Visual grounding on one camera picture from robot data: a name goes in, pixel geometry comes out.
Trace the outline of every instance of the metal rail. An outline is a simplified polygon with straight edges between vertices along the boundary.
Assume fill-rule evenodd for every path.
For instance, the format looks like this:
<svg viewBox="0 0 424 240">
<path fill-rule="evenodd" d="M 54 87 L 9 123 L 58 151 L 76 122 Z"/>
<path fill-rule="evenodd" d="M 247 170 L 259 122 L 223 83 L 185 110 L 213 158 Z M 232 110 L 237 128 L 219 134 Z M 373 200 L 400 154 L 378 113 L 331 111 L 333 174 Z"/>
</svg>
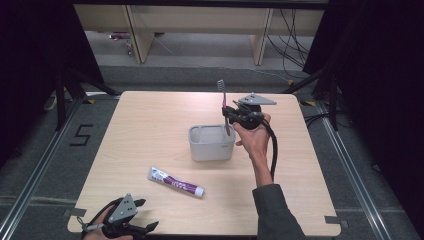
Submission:
<svg viewBox="0 0 424 240">
<path fill-rule="evenodd" d="M 317 102 L 317 109 L 319 113 L 327 112 L 324 103 L 320 101 Z M 367 188 L 364 185 L 364 182 L 361 179 L 361 176 L 356 170 L 355 163 L 350 158 L 350 155 L 346 150 L 346 147 L 344 146 L 339 133 L 334 131 L 330 121 L 327 118 L 324 118 L 323 122 L 376 238 L 378 240 L 392 239 L 387 230 L 386 224 L 384 223 L 383 217 L 378 211 L 373 199 L 371 198 Z"/>
<path fill-rule="evenodd" d="M 11 210 L 4 219 L 0 228 L 1 239 L 8 240 L 12 237 L 16 227 L 19 224 L 19 221 L 21 220 L 28 207 L 29 202 L 31 201 L 32 196 L 40 185 L 41 180 L 43 179 L 43 176 L 46 173 L 54 154 L 59 148 L 59 145 L 68 130 L 73 116 L 81 104 L 82 99 L 74 99 L 71 106 L 69 107 L 68 118 L 64 122 L 63 127 L 54 133 L 49 145 L 43 153 L 43 156 L 41 157 L 30 178 L 25 184 L 25 187 L 19 194 Z"/>
</svg>

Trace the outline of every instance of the toothbrush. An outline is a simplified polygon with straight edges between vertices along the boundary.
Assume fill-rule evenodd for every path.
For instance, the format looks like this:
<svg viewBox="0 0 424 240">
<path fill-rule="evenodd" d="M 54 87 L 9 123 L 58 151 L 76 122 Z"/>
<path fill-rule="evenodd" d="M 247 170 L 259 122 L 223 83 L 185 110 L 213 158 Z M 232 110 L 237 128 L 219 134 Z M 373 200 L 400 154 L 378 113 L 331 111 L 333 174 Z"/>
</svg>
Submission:
<svg viewBox="0 0 424 240">
<path fill-rule="evenodd" d="M 224 93 L 224 99 L 222 101 L 222 108 L 226 108 L 227 107 L 227 96 L 225 94 L 225 83 L 224 80 L 219 80 L 217 82 L 218 85 L 218 90 L 222 91 L 222 93 Z M 228 124 L 228 118 L 225 117 L 225 130 L 227 131 L 227 135 L 230 136 L 230 125 Z"/>
</svg>

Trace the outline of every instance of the dark sleeve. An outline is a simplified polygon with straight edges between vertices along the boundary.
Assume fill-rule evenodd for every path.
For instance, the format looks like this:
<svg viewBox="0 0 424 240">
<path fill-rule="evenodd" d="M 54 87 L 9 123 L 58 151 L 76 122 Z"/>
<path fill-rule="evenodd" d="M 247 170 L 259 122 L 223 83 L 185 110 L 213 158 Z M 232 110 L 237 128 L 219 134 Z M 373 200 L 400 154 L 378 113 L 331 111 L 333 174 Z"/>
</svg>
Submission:
<svg viewBox="0 0 424 240">
<path fill-rule="evenodd" d="M 270 184 L 253 190 L 258 211 L 258 240 L 306 239 L 296 218 L 287 208 L 281 186 Z"/>
</svg>

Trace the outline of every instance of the purple label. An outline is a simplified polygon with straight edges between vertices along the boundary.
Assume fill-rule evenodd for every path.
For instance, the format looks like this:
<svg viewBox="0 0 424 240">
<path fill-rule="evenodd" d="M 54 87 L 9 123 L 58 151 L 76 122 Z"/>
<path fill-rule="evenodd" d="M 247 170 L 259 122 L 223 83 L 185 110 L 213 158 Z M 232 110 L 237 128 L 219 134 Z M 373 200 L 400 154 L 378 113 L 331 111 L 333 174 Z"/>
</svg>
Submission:
<svg viewBox="0 0 424 240">
<path fill-rule="evenodd" d="M 163 181 L 174 187 L 181 188 L 182 190 L 187 191 L 191 194 L 194 194 L 196 192 L 196 185 L 177 180 L 171 176 L 164 178 Z"/>
</svg>

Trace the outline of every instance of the tube cap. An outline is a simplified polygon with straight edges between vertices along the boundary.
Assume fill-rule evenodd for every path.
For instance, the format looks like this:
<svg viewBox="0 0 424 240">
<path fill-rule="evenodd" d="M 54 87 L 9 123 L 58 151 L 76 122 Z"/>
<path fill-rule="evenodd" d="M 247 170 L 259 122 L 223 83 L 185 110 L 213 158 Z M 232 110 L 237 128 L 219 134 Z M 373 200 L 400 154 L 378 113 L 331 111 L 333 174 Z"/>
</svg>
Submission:
<svg viewBox="0 0 424 240">
<path fill-rule="evenodd" d="M 194 195 L 196 197 L 201 198 L 204 192 L 205 192 L 205 189 L 203 189 L 202 187 L 197 187 L 196 190 L 194 191 Z"/>
</svg>

